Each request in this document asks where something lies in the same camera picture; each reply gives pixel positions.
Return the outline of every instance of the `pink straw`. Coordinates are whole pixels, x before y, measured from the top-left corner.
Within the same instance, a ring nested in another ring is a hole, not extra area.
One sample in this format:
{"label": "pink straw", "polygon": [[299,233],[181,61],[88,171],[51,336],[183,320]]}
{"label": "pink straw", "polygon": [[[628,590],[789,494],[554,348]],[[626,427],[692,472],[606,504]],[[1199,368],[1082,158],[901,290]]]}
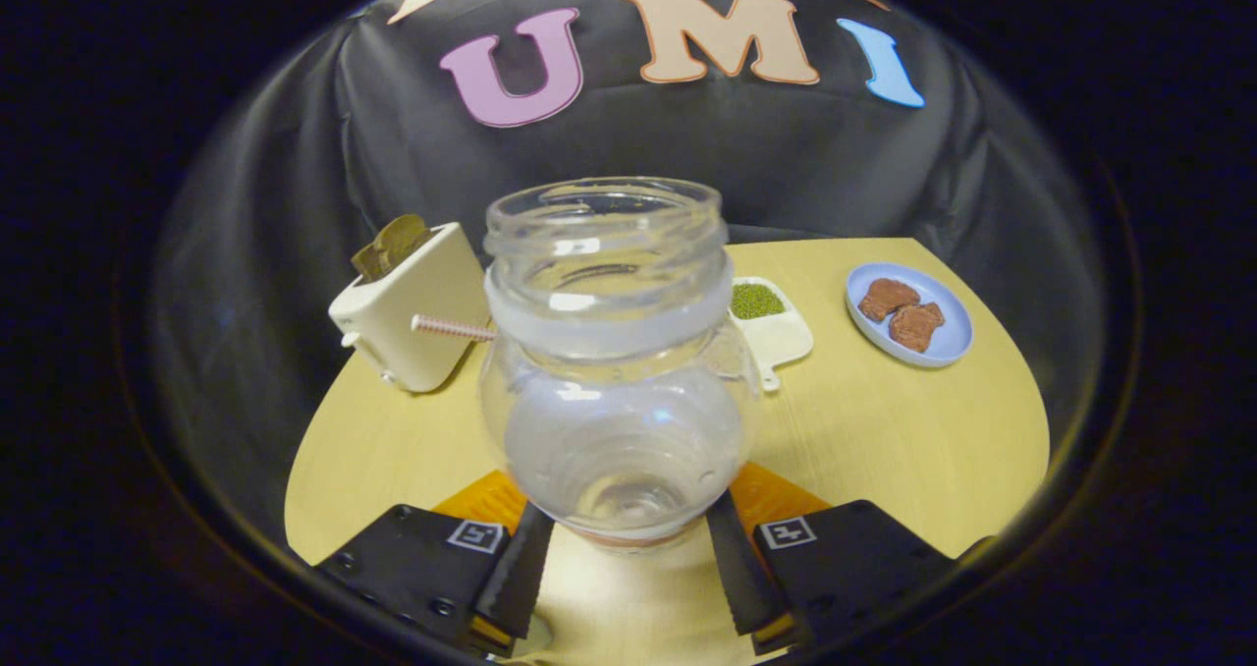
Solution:
{"label": "pink straw", "polygon": [[427,315],[414,315],[410,318],[410,329],[475,341],[493,341],[498,336],[498,333],[488,329],[488,327],[464,325],[461,322],[437,320],[435,317]]}

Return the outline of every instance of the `yellow table surface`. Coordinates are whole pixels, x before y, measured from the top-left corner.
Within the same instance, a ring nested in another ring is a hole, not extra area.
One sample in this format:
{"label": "yellow table surface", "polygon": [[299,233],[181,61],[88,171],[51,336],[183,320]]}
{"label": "yellow table surface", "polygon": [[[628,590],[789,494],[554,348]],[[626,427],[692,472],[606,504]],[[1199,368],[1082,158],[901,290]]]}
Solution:
{"label": "yellow table surface", "polygon": [[[1047,470],[1047,417],[1024,358],[985,304],[913,240],[732,245],[735,275],[766,276],[812,329],[808,357],[778,367],[750,460],[832,504],[875,501],[949,557],[998,533]],[[974,327],[969,353],[918,369],[864,338],[847,273],[899,263],[949,287]],[[473,344],[435,393],[397,392],[353,356],[310,420],[288,481],[288,543],[314,564],[395,504],[432,508],[495,466],[484,437]],[[537,613],[553,643],[520,662],[755,661],[738,637],[700,524],[646,557],[603,554],[556,527]]]}

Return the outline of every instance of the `pink letter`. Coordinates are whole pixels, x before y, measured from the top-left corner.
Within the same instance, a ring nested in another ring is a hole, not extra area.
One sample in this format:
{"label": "pink letter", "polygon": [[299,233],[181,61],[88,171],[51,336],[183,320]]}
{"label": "pink letter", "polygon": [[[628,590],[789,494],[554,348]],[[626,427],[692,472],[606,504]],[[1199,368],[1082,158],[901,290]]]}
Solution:
{"label": "pink letter", "polygon": [[497,35],[471,40],[441,58],[441,68],[454,74],[473,119],[493,128],[514,128],[548,119],[574,102],[585,80],[571,28],[579,14],[576,8],[561,8],[528,18],[515,28],[517,34],[535,40],[546,67],[546,85],[525,97],[515,97],[502,84],[490,57],[498,48]]}

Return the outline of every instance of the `screw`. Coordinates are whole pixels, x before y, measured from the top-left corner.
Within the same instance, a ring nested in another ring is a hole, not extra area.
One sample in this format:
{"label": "screw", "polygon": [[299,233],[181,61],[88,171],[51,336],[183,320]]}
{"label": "screw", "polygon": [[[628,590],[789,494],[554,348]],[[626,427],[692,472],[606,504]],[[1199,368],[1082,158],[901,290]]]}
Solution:
{"label": "screw", "polygon": [[427,603],[427,608],[435,612],[440,617],[453,617],[454,616],[454,603],[444,597],[439,597],[432,602]]}

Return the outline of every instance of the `glass jar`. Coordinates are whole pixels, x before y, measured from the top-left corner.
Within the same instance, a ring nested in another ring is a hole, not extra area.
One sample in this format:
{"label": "glass jar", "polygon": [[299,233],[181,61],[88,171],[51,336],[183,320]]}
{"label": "glass jar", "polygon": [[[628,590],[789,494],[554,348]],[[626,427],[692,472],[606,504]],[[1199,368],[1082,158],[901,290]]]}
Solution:
{"label": "glass jar", "polygon": [[488,224],[480,405],[502,465],[597,544],[670,542],[745,462],[760,397],[719,192],[573,180],[503,197]]}

